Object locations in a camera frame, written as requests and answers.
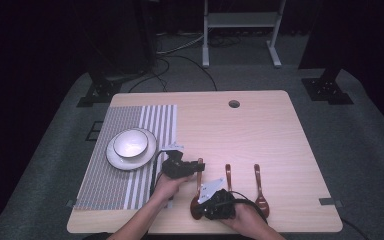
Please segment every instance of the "wooden spoon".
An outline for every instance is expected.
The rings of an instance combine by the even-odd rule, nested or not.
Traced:
[[[229,192],[232,191],[232,180],[230,176],[231,176],[230,164],[226,164],[227,190]]]
[[[257,200],[255,200],[255,204],[263,211],[263,214],[266,218],[270,215],[270,207],[267,203],[267,200],[263,196],[263,190],[261,188],[261,176],[260,176],[260,165],[255,164],[254,165],[254,171],[255,171],[255,178],[257,180],[257,186],[258,186],[258,197]]]
[[[204,160],[202,158],[198,159],[198,163],[203,163],[203,162]],[[195,207],[199,205],[198,199],[199,199],[199,195],[201,194],[201,178],[202,178],[202,172],[197,172],[196,173],[197,190],[196,190],[195,197],[191,201],[191,214],[195,220],[199,220],[202,217],[201,213],[198,213],[195,211]]]

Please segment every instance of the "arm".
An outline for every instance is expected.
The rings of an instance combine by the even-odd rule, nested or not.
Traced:
[[[162,174],[157,182],[154,194],[152,194],[148,202],[108,240],[141,239],[151,227],[158,213],[167,205],[169,198],[179,191],[180,184],[189,180],[190,177],[192,176],[171,179]]]
[[[258,240],[284,239],[278,232],[267,225],[257,211],[246,204],[235,204],[236,216],[220,221],[239,234]]]

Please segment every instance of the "white metal stand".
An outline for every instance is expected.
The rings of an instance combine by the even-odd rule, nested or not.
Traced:
[[[267,47],[273,64],[276,68],[282,66],[279,56],[275,49],[277,34],[279,33],[282,21],[283,10],[286,0],[280,0],[277,12],[257,12],[257,13],[209,13],[208,0],[204,5],[204,43],[202,45],[202,66],[209,67],[210,59],[208,54],[208,29],[228,28],[228,27],[273,27],[271,40],[268,40]]]

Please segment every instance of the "hand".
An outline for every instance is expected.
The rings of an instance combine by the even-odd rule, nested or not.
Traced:
[[[235,204],[236,216],[220,221],[239,234],[253,239],[284,239],[258,215],[250,205],[244,203]]]
[[[167,177],[164,173],[160,173],[158,182],[156,183],[154,193],[151,198],[156,198],[161,202],[167,202],[169,198],[174,196],[177,192],[179,192],[179,186],[183,182],[189,181],[193,175],[188,177],[171,179]]]

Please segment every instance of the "placemat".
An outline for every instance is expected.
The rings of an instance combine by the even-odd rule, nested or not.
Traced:
[[[149,199],[153,159],[131,171],[113,167],[107,160],[108,143],[121,131],[144,128],[157,138],[157,151],[176,142],[176,105],[110,107],[93,150],[74,209],[139,209]],[[165,154],[158,158],[157,173]]]

